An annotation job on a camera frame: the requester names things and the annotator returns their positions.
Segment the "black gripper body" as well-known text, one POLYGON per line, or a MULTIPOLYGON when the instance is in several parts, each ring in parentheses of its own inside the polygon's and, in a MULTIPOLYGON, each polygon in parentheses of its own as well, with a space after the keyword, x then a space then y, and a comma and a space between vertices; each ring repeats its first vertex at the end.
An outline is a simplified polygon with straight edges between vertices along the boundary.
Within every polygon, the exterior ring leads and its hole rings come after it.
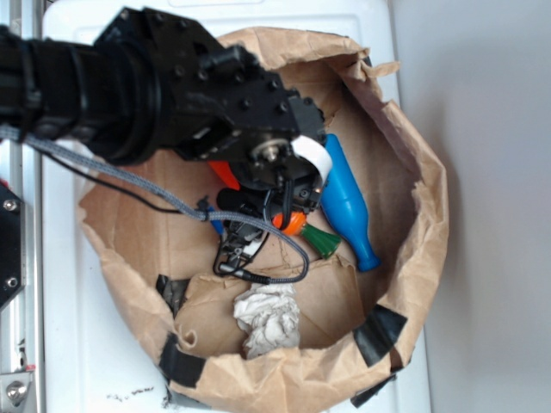
POLYGON ((285 89, 278 74, 265 70, 201 70, 177 98, 179 156, 226 161, 243 190, 272 190, 294 210, 319 206, 326 181, 291 146, 300 135, 325 146, 324 117, 312 99, 285 89))

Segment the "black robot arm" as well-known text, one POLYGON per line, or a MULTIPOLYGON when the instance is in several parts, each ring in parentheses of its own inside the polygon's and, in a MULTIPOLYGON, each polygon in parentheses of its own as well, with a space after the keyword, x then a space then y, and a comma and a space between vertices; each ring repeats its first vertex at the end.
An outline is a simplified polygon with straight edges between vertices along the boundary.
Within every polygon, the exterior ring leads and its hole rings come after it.
POLYGON ((90 45, 1 30, 1 120, 66 136, 117 165, 168 149, 223 161, 242 188, 318 208, 331 167, 324 116, 240 45, 155 9, 120 11, 90 45))

